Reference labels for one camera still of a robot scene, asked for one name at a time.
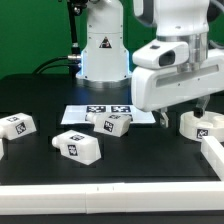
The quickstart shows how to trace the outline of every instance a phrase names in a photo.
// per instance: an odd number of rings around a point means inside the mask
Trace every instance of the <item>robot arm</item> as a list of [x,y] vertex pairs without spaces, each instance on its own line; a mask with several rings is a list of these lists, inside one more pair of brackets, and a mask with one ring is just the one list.
[[[136,2],[135,14],[142,17],[144,1]],[[133,55],[138,67],[132,101],[138,109],[153,111],[224,90],[224,52],[207,47],[209,3],[154,0],[157,37]]]

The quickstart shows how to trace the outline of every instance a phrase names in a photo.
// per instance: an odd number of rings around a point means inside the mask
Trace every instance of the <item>black tabletop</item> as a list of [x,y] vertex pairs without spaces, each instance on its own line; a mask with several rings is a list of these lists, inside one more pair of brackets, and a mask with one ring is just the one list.
[[[121,138],[93,132],[93,125],[61,125],[67,105],[131,104],[130,87],[97,90],[77,86],[69,75],[11,75],[0,81],[0,118],[16,113],[33,117],[37,132],[3,140],[1,185],[217,181],[200,153],[201,144],[179,134],[179,119],[196,101],[169,108],[170,127],[132,124]],[[208,110],[223,113],[223,93],[211,96]],[[102,158],[90,166],[62,157],[51,140],[75,130],[99,140]],[[224,211],[97,215],[1,216],[1,223],[222,223]]]

